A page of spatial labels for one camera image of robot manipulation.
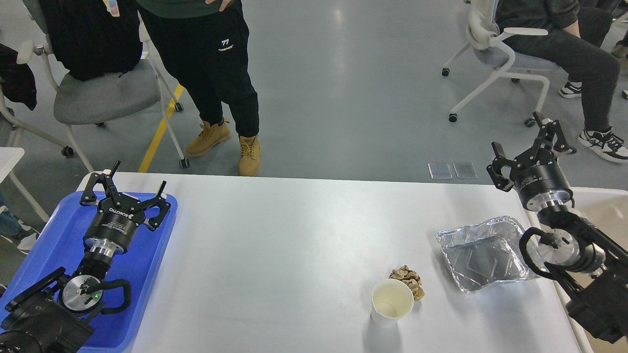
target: black and white sneaker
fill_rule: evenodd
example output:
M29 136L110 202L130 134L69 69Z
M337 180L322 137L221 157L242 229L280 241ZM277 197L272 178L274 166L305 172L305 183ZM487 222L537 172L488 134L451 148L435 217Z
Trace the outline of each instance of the black and white sneaker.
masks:
M560 93L563 98L582 97L582 82L567 81L558 93Z
M30 225L24 224L24 222L22 222L20 219L18 219L18 223L20 225L20 230L17 234L12 236L5 236L4 234L0 234L0 237L10 242L11 244L14 244L22 254L28 255L28 253L33 248L33 245L35 245L35 241L37 240L37 238L39 238L40 233Z
M583 130L578 135L578 141L607 161L628 162L628 149L624 147L624 140L618 138L611 128L606 132Z

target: yellow floor line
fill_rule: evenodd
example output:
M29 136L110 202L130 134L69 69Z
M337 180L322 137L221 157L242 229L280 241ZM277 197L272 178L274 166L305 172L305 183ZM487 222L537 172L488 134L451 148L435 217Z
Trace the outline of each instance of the yellow floor line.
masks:
M181 97L181 93L183 92L183 86L177 85L175 89L175 97L179 99ZM172 113L175 111L175 100L170 99L170 103L168 104L168 108L166 108L166 117L170 120L172 118ZM163 137L164 132L166 131L166 123L161 120L159 126L157 127L157 131L155 131L155 135L153 136L153 140L151 144L148 146L146 150L146 154L144 155L144 159L142 160L142 164L139 165L138 173L146 173L148 171L148 167L151 165L153 161L153 157L157 152L157 147L161 143L161 138Z

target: person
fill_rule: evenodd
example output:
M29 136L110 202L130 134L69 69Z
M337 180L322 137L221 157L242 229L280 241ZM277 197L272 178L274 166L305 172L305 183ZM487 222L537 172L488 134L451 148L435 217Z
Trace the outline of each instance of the person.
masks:
M577 140L605 160L625 163L628 149L615 135L609 112L619 78L619 63L600 49L610 29L612 14L583 7L577 0L500 1L496 21L500 28L544 28L546 36L512 36L505 42L516 52L556 63L568 75L563 96L582 97L584 130Z
M619 3L620 1L618 0L580 0L580 6L603 9L611 13L617 9ZM619 59L619 63L622 67L628 68L628 31L626 31L623 39L615 43L610 53Z
M225 102L240 139L238 174L259 173L261 146L257 92L248 73L249 28L240 0L137 0L139 13L166 70L184 86L201 118L200 134L187 146L207 154L231 137Z
M613 48L611 54L619 59L622 67L628 68L628 30L626 31L624 38L615 43L615 47Z
M17 246L21 253L28 255L39 235L37 230L24 224L9 211L0 192L0 237Z

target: sneaker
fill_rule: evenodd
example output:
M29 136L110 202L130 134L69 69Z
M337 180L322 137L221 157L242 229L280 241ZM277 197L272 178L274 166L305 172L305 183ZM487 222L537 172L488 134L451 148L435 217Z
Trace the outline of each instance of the sneaker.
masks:
M624 140L618 138L610 128L604 133L583 130L578 135L578 141L607 161L628 161L628 149L624 147Z
M20 225L20 230L17 234L13 236L5 236L0 234L0 237L16 245L21 253L28 255L28 253L33 248L33 245L35 245L35 241L37 240L37 238L39 238L40 233L36 229L32 228L30 225L24 224L24 222L19 219L18 223Z
M200 134L185 148L185 153L190 157L204 156L215 145L230 139L231 131L229 131L225 122L228 121L223 121L222 125L210 125L209 122L204 121L203 124L200 125L202 128Z
M582 97L582 83L567 81L567 83L558 92L563 98Z
M237 165L238 175L243 177L256 177L259 173L259 158L262 155L262 147L257 136L245 138L240 136L240 163Z

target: crumpled paper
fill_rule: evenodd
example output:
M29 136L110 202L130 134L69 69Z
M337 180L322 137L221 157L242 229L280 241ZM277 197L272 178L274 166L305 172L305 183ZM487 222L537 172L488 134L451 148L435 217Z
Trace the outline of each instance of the crumpled paper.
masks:
M421 300L425 296L425 292L421 288L421 277L411 270L408 265L403 265L399 269L394 269L388 278L402 281L410 288L414 296L414 300Z

